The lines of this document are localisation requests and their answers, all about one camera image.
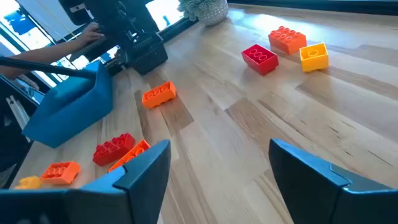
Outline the red two-by-four building block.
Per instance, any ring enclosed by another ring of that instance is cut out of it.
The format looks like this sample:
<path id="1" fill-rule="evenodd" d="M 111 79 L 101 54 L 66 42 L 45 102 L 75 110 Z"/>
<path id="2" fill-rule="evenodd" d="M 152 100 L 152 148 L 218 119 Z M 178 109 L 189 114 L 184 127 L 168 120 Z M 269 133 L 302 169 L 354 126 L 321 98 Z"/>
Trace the red two-by-four building block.
<path id="1" fill-rule="evenodd" d="M 243 50 L 241 55 L 247 65 L 261 75 L 266 75 L 279 65 L 278 56 L 258 44 Z"/>
<path id="2" fill-rule="evenodd" d="M 93 154 L 93 162 L 98 166 L 105 166 L 113 161 L 119 160 L 129 152 L 135 144 L 135 139 L 124 133 L 112 140 L 105 141 L 96 146 Z"/>

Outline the yellow two-by-two building block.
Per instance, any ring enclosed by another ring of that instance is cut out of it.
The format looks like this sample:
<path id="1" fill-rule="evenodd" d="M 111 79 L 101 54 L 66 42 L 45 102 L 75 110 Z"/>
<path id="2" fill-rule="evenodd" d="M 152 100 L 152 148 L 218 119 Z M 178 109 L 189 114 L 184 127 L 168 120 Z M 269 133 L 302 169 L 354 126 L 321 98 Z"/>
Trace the yellow two-by-two building block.
<path id="1" fill-rule="evenodd" d="M 309 45 L 299 49 L 304 72 L 322 70 L 329 67 L 329 56 L 325 43 Z"/>

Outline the blue plastic bin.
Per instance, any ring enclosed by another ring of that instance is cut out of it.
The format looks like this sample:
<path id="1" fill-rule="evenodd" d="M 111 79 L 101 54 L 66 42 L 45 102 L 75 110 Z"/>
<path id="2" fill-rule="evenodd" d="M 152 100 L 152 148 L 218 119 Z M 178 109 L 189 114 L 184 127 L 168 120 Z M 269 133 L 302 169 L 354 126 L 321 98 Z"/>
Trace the blue plastic bin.
<path id="1" fill-rule="evenodd" d="M 113 82 L 100 61 L 86 66 L 96 78 L 69 77 L 48 91 L 22 133 L 56 148 L 113 109 Z"/>

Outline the orange plastic building block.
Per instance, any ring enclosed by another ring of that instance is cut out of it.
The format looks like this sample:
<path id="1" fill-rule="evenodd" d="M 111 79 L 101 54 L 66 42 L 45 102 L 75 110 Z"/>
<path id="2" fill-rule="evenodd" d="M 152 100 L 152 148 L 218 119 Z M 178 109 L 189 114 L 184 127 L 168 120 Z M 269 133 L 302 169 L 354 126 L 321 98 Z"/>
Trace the orange plastic building block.
<path id="1" fill-rule="evenodd" d="M 146 109 L 152 109 L 176 98 L 176 96 L 175 85 L 171 81 L 168 81 L 145 92 L 142 96 L 142 104 Z"/>
<path id="2" fill-rule="evenodd" d="M 71 184 L 80 172 L 80 165 L 75 161 L 50 164 L 41 176 L 41 180 L 49 185 Z"/>
<path id="3" fill-rule="evenodd" d="M 116 168 L 124 165 L 129 162 L 133 158 L 137 157 L 139 154 L 142 154 L 146 150 L 150 148 L 150 144 L 145 140 L 141 140 L 137 143 L 130 151 L 128 151 L 120 160 L 118 160 L 112 167 L 108 169 L 109 172 L 115 170 Z"/>
<path id="4" fill-rule="evenodd" d="M 307 38 L 303 33 L 284 26 L 280 26 L 277 30 L 272 30 L 268 38 L 272 46 L 289 55 L 307 46 Z"/>

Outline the person's forearm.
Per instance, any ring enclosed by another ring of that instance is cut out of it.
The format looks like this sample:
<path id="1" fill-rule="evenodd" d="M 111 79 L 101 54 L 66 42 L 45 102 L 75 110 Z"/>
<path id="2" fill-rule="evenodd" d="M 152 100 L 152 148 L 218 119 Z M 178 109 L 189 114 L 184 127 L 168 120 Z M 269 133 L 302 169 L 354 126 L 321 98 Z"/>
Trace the person's forearm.
<path id="1" fill-rule="evenodd" d="M 84 43 L 82 41 L 73 40 L 50 47 L 26 51 L 21 54 L 14 55 L 11 58 L 50 65 L 51 63 L 80 50 L 83 46 Z M 8 79 L 15 79 L 19 75 L 23 75 L 27 72 L 29 71 L 21 68 L 12 68 L 0 65 L 0 74 L 4 75 Z"/>

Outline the black diagonal frame brace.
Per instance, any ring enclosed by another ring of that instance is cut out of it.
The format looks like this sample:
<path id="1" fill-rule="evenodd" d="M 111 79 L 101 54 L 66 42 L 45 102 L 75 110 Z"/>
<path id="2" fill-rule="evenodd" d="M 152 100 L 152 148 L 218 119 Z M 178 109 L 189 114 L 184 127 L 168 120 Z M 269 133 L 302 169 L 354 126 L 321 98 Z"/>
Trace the black diagonal frame brace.
<path id="1" fill-rule="evenodd" d="M 96 79 L 96 72 L 92 72 L 90 70 L 73 70 L 70 68 L 58 67 L 37 62 L 28 62 L 25 60 L 18 60 L 8 57 L 0 57 L 0 65 L 24 70 L 35 70 L 47 73 L 62 74 L 70 77 L 79 77 L 91 80 Z"/>

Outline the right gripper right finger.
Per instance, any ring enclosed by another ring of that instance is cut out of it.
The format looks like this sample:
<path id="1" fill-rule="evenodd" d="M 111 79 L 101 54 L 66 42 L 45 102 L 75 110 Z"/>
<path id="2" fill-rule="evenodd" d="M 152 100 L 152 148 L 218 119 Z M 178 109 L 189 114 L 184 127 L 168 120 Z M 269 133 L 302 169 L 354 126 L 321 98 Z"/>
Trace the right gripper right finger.
<path id="1" fill-rule="evenodd" d="M 269 160 L 294 224 L 398 224 L 398 189 L 271 139 Z"/>

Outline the black slotted plastic basket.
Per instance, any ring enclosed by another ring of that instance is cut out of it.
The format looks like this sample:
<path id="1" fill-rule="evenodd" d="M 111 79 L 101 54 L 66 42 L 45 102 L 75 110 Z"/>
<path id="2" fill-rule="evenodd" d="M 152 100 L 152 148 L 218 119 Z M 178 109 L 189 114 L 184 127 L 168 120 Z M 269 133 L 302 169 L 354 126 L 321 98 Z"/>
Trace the black slotted plastic basket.
<path id="1" fill-rule="evenodd" d="M 164 40 L 156 32 L 140 32 L 133 37 L 127 50 L 127 64 L 145 75 L 168 59 Z"/>

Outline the green plant in white pot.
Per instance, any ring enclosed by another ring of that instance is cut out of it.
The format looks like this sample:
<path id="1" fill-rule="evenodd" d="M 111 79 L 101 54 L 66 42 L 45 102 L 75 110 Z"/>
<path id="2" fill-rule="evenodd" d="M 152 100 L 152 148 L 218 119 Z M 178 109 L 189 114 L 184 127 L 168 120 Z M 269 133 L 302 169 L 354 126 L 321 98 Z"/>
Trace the green plant in white pot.
<path id="1" fill-rule="evenodd" d="M 205 26 L 213 26 L 228 15 L 227 0 L 178 0 L 177 10 L 190 21 L 198 20 Z"/>

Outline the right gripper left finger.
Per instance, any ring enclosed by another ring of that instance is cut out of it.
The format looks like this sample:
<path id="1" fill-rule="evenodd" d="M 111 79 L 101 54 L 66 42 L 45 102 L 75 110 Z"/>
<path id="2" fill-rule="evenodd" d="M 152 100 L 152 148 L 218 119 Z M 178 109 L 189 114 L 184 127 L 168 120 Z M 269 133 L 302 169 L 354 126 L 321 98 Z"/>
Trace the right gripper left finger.
<path id="1" fill-rule="evenodd" d="M 0 190 L 0 224 L 157 224 L 170 141 L 79 189 Z"/>

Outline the person's hand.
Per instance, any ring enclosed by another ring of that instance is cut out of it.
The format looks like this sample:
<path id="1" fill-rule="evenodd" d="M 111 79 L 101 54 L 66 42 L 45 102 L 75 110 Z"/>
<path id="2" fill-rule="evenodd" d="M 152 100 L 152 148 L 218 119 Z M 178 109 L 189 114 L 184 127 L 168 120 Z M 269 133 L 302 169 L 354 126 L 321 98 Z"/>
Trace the person's hand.
<path id="1" fill-rule="evenodd" d="M 91 22 L 87 25 L 83 32 L 73 41 L 78 47 L 84 47 L 85 45 L 98 40 L 104 36 L 99 32 L 100 25 L 96 22 Z"/>

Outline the yellow two-by-four building block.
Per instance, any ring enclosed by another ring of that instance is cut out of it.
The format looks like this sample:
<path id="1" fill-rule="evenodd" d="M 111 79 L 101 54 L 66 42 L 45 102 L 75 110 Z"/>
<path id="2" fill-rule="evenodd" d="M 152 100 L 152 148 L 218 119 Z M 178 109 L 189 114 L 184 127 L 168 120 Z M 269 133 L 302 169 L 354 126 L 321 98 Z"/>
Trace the yellow two-by-four building block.
<path id="1" fill-rule="evenodd" d="M 40 189 L 42 185 L 42 180 L 38 176 L 24 177 L 19 180 L 19 184 L 14 187 L 16 190 L 32 190 Z"/>

